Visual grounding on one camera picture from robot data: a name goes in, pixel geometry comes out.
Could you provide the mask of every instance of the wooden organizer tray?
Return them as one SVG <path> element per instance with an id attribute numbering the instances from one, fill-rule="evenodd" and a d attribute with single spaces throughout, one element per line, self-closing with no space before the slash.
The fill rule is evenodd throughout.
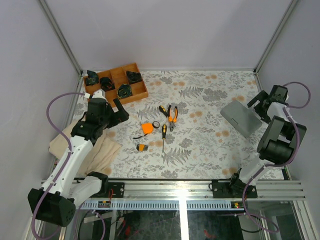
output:
<path id="1" fill-rule="evenodd" d="M 120 88 L 122 84 L 129 84 L 126 71 L 140 73 L 136 63 L 113 68 L 106 71 L 97 72 L 99 76 L 99 82 L 100 82 L 100 78 L 108 77 L 114 83 L 115 89 L 105 92 L 105 98 L 113 108 L 116 106 L 114 103 L 114 99 L 118 98 L 118 95 L 117 95 L 118 88 Z M 130 86 L 132 88 L 132 96 L 119 99 L 122 104 L 132 103 L 134 101 L 148 97 L 149 95 L 148 90 L 146 88 L 146 85 L 143 79 L 140 82 L 130 84 Z M 97 83 L 91 86 L 86 86 L 86 84 L 84 84 L 84 88 L 86 93 L 92 95 L 95 91 L 99 90 L 101 87 L 100 87 L 100 83 Z"/>

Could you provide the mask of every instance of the beige cloth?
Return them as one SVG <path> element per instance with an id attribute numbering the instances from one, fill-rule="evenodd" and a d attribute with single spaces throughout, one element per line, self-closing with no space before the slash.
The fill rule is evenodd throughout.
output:
<path id="1" fill-rule="evenodd" d="M 62 131 L 68 138 L 71 137 L 72 128 L 77 122 L 77 120 L 74 120 Z M 67 141 L 61 134 L 59 134 L 50 142 L 49 152 L 60 160 L 67 147 Z M 102 136 L 98 138 L 91 151 L 83 160 L 83 163 L 77 173 L 78 177 L 84 177 L 93 171 L 106 174 L 106 168 L 113 162 L 120 148 L 120 144 L 107 137 L 107 130 L 103 130 Z"/>

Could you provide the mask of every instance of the table surface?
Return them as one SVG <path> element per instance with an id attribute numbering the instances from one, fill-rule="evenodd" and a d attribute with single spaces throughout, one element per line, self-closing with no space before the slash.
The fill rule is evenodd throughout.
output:
<path id="1" fill-rule="evenodd" d="M 118 156 L 105 169 L 110 178 L 220 179 L 229 178 L 246 166 L 267 124 L 245 138 L 220 114 L 234 100 L 246 105 L 258 94 L 252 71 L 142 71 L 149 97 L 124 105 L 129 120 L 108 130 L 108 136 L 122 145 Z M 143 135 L 141 124 L 167 124 L 159 105 L 177 106 L 178 118 L 168 131 L 162 153 L 161 128 Z M 78 99 L 73 119 L 87 110 L 87 100 Z M 148 145 L 138 152 L 137 144 Z M 280 168 L 269 170 L 262 179 L 283 179 Z"/>

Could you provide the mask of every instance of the robotic arm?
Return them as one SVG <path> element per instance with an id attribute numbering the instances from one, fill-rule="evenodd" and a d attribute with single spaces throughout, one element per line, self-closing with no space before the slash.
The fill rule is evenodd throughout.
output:
<path id="1" fill-rule="evenodd" d="M 288 105 L 286 103 L 287 96 L 288 89 L 286 87 L 274 85 L 270 94 L 261 91 L 247 104 L 248 108 L 250 108 L 259 101 L 254 107 L 254 110 L 261 117 L 261 120 L 268 124 L 268 127 L 258 144 L 258 154 L 254 160 L 232 175 L 229 188 L 234 195 L 242 194 L 249 180 L 251 180 L 263 166 L 267 165 L 250 183 L 248 192 L 251 192 L 257 180 L 272 168 L 272 165 L 281 167 L 294 153 L 297 146 L 297 133 L 283 110 Z M 307 128 L 296 122 L 295 124 L 301 143 Z"/>
<path id="2" fill-rule="evenodd" d="M 91 172 L 81 183 L 71 188 L 72 182 L 83 160 L 95 145 L 97 139 L 106 128 L 112 128 L 129 119 L 118 99 L 114 103 L 118 108 L 114 112 L 105 99 L 103 90 L 98 90 L 90 96 L 85 121 L 80 119 L 71 132 L 72 150 L 67 148 L 50 177 L 40 189 L 33 188 L 28 194 L 28 201 L 35 212 L 36 206 L 51 184 L 45 195 L 36 219 L 66 227 L 75 214 L 76 209 L 92 195 L 104 195 L 109 192 L 108 176 L 98 172 Z"/>

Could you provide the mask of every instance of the orange pliers handle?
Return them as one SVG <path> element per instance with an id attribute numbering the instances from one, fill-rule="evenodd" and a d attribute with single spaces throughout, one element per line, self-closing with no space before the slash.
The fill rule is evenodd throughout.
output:
<path id="1" fill-rule="evenodd" d="M 171 110 L 171 105 L 169 105 L 169 107 L 168 107 L 168 112 L 167 112 L 168 118 L 169 118 L 168 120 L 169 120 L 169 122 L 176 123 L 177 118 L 178 118 L 178 108 L 177 108 L 177 106 L 174 107 L 174 118 L 172 118 L 170 110 Z"/>

